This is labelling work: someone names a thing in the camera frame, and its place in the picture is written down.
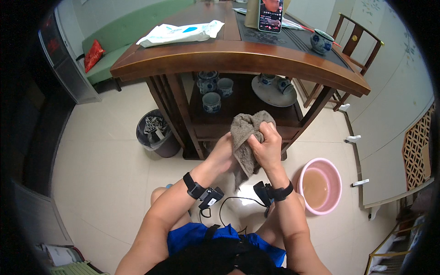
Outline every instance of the trash can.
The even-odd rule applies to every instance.
[[[159,109],[152,110],[142,117],[136,129],[136,137],[139,143],[142,144],[142,146],[148,151],[154,151],[163,158],[170,158],[176,155],[180,150],[180,144],[177,142],[176,137],[173,135],[169,125],[166,126],[166,131],[163,134],[164,138],[152,143],[151,139],[148,138],[148,134],[144,133],[146,117],[163,118]]]

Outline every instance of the wrist strap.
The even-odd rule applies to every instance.
[[[198,199],[206,190],[206,188],[193,181],[189,172],[183,176],[183,181],[188,187],[188,194],[195,199]]]
[[[272,185],[270,184],[266,184],[266,188],[269,198],[274,199],[276,202],[284,201],[286,197],[290,195],[290,193],[292,193],[293,191],[293,185],[290,180],[289,180],[289,186],[286,189],[284,189],[283,187],[278,189],[273,189]]]

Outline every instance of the blue shorts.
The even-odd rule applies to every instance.
[[[188,223],[178,229],[170,231],[167,239],[168,253],[171,256],[187,246],[201,244],[207,230],[208,228],[203,224]],[[245,237],[251,244],[269,254],[277,267],[281,267],[284,256],[286,255],[285,250],[271,246],[255,233],[247,234]],[[240,239],[237,231],[232,228],[231,224],[223,228],[218,228],[213,236],[213,239],[216,238]]]

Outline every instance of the phone screen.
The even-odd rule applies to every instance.
[[[260,0],[259,30],[272,33],[281,32],[283,2],[284,0]]]

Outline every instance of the wet wipes package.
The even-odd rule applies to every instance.
[[[212,20],[209,23],[186,25],[186,26],[173,26],[162,24],[156,26],[147,36],[142,37],[136,42],[136,45],[141,45],[145,48],[177,43],[177,42],[190,42],[190,41],[205,41],[211,38],[216,38],[217,33],[220,31],[224,23]]]

